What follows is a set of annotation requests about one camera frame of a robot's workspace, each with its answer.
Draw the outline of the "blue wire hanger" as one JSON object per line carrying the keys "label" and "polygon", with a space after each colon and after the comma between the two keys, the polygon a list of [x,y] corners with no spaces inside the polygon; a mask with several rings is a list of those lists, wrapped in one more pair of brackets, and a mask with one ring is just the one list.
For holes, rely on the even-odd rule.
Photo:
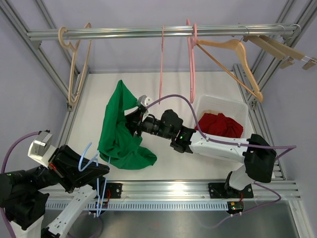
{"label": "blue wire hanger", "polygon": [[[89,148],[91,147],[92,145],[92,142],[90,142],[87,147],[84,149],[81,157],[80,157],[80,160],[79,160],[79,163],[78,163],[78,171],[80,172],[83,172],[85,171],[91,163],[95,163],[96,166],[98,167],[99,166],[99,162],[98,162],[98,155],[99,155],[99,151],[97,150],[95,155],[93,156],[92,159],[90,159],[87,164],[85,166],[82,166],[82,163],[85,159],[85,155],[87,153],[87,151],[89,150]],[[106,183],[107,183],[107,178],[105,178],[105,182],[104,182],[104,185],[103,185],[103,190],[102,190],[102,194],[100,195],[100,191],[101,191],[101,182],[102,182],[102,177],[98,177],[96,178],[96,191],[97,191],[97,207],[96,207],[96,217],[98,218],[100,215],[101,215],[101,212],[102,212],[102,204],[104,202],[104,198],[105,198],[105,193],[106,193]]]}

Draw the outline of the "green t shirt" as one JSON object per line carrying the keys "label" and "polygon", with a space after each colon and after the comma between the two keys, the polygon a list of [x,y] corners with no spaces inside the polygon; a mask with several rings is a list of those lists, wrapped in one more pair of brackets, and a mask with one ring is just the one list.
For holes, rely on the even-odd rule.
{"label": "green t shirt", "polygon": [[142,138],[131,135],[126,127],[124,112],[136,106],[137,98],[118,81],[106,106],[98,144],[100,158],[118,169],[141,170],[157,161],[153,152],[141,146]]}

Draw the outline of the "pink plastic hanger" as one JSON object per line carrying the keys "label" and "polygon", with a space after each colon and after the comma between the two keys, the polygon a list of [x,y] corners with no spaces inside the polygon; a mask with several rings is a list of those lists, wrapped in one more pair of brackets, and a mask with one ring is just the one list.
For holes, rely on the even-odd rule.
{"label": "pink plastic hanger", "polygon": [[194,47],[197,42],[197,24],[192,25],[193,33],[191,36],[187,37],[188,45],[188,56],[189,56],[189,67],[190,67],[190,103],[193,103],[195,100],[195,81],[196,81],[196,69],[195,69],[195,54]]}

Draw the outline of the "beige t shirt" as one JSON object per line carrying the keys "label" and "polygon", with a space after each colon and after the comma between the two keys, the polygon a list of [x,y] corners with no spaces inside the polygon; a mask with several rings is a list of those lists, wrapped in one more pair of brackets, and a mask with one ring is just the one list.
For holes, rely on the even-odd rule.
{"label": "beige t shirt", "polygon": [[218,115],[219,114],[218,111],[213,111],[213,110],[204,110],[203,113],[204,114],[213,114],[213,115]]}

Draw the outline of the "red t shirt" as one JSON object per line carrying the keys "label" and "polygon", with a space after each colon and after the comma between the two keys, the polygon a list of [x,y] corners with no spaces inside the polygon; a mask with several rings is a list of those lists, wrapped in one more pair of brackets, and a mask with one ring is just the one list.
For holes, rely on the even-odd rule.
{"label": "red t shirt", "polygon": [[240,138],[244,130],[241,124],[222,113],[203,114],[198,125],[203,133],[229,138]]}

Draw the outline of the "pink wire hanger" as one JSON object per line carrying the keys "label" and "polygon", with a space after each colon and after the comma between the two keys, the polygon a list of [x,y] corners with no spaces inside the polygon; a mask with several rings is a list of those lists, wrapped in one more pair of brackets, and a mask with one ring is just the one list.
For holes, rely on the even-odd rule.
{"label": "pink wire hanger", "polygon": [[159,78],[159,99],[162,98],[163,90],[163,55],[164,55],[164,25],[161,34],[161,58],[160,58],[160,78]]}

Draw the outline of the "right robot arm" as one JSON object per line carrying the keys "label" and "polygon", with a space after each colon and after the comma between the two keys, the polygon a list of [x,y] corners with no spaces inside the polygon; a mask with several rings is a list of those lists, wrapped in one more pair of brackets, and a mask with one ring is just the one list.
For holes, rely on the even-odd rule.
{"label": "right robot arm", "polygon": [[157,119],[140,106],[125,118],[125,125],[134,137],[146,132],[169,139],[170,146],[179,153],[241,163],[240,168],[228,174],[225,182],[208,184],[211,198],[252,198],[250,189],[253,182],[271,182],[276,152],[260,135],[236,139],[201,134],[198,130],[185,127],[183,120],[171,109],[164,111]]}

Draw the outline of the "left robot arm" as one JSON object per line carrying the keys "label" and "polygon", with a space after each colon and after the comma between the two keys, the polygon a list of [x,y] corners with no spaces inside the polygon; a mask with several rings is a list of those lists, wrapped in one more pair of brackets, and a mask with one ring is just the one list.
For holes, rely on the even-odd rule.
{"label": "left robot arm", "polygon": [[[48,166],[19,170],[0,175],[0,207],[15,238],[64,238],[71,226],[94,198],[106,193],[104,175],[109,166],[97,158],[88,160],[69,146],[53,149]],[[67,193],[78,188],[74,198],[46,228],[42,221],[49,193],[40,190],[60,184]]]}

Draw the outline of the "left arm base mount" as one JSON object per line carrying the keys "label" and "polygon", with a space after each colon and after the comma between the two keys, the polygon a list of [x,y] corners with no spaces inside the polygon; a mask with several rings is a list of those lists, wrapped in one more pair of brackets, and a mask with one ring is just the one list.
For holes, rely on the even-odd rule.
{"label": "left arm base mount", "polygon": [[102,196],[104,198],[109,198],[109,199],[120,199],[121,194],[122,194],[122,186],[123,184],[118,183],[118,182],[107,182],[105,183],[104,181],[101,181],[99,185],[96,183],[93,186],[93,189],[97,191],[97,196]]}

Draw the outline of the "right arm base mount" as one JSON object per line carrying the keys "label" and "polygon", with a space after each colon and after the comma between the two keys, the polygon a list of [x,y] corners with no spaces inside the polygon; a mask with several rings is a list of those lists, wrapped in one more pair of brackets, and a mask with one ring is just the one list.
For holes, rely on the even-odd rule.
{"label": "right arm base mount", "polygon": [[233,188],[225,189],[224,182],[210,182],[208,184],[208,190],[210,194],[210,198],[254,198],[252,186],[249,184],[243,190],[236,190]]}

